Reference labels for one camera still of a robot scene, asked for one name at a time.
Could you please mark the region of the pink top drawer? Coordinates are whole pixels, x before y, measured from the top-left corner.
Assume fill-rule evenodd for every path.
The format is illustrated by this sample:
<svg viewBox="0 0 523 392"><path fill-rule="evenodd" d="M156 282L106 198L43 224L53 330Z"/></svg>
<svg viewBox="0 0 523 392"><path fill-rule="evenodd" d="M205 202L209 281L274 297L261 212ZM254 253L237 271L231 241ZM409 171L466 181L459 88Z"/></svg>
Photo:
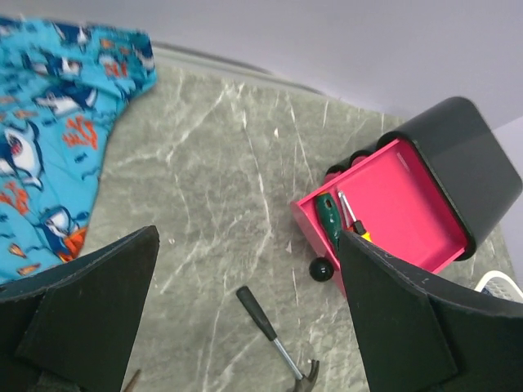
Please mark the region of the pink top drawer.
<svg viewBox="0 0 523 392"><path fill-rule="evenodd" d="M346 229L338 190L373 244L393 256L437 273L465 251L465 233L431 173L413 148L394 140L291 204L294 219L315 251L309 273L317 282L343 285L340 262L315 209L315 197L331 193Z"/></svg>

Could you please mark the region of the green handle screwdriver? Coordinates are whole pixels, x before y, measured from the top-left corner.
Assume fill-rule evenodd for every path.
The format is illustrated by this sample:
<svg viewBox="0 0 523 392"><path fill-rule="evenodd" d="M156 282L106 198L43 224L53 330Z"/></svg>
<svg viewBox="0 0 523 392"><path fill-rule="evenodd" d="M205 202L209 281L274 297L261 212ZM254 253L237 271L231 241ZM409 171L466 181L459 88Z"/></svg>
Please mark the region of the green handle screwdriver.
<svg viewBox="0 0 523 392"><path fill-rule="evenodd" d="M329 240L336 256L339 252L339 237L342 232L342 221L337 204L329 192L323 192L315 197L315 209L320 225Z"/></svg>

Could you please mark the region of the yellow handle screwdriver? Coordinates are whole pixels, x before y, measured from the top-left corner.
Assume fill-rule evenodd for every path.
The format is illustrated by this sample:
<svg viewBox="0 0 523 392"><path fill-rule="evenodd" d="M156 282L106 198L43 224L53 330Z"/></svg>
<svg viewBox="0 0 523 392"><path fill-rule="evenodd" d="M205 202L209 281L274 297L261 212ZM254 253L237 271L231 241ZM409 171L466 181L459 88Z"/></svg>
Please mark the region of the yellow handle screwdriver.
<svg viewBox="0 0 523 392"><path fill-rule="evenodd" d="M372 242L370 232L365 228L363 222L356 218L346 195L341 190L338 190L337 196L342 206L342 213L346 227L355 234L358 234L360 237Z"/></svg>

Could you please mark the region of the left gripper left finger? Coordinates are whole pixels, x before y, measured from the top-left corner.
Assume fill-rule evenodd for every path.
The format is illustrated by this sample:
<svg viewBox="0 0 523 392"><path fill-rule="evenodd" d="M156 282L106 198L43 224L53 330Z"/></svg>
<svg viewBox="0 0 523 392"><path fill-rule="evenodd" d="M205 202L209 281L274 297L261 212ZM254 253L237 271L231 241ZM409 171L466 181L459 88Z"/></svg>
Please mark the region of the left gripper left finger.
<svg viewBox="0 0 523 392"><path fill-rule="evenodd" d="M1 389L44 373L82 391L120 390L159 253L143 227L70 263L1 286Z"/></svg>

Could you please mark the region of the black drawer cabinet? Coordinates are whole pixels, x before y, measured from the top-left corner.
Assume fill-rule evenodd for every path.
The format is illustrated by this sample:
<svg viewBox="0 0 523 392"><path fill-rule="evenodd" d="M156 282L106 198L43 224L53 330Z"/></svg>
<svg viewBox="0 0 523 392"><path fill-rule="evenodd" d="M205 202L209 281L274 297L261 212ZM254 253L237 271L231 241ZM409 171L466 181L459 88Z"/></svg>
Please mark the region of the black drawer cabinet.
<svg viewBox="0 0 523 392"><path fill-rule="evenodd" d="M370 145L332 165L330 181L394 140L414 149L452 208L473 256L522 192L522 179L468 98L454 96L425 110Z"/></svg>

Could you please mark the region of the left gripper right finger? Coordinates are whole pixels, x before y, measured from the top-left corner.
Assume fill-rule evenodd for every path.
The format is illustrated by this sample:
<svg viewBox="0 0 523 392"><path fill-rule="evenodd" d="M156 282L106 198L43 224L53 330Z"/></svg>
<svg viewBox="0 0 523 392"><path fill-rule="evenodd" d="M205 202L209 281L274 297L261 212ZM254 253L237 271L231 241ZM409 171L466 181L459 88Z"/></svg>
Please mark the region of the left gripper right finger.
<svg viewBox="0 0 523 392"><path fill-rule="evenodd" d="M522 305L345 232L339 260L372 391L520 391Z"/></svg>

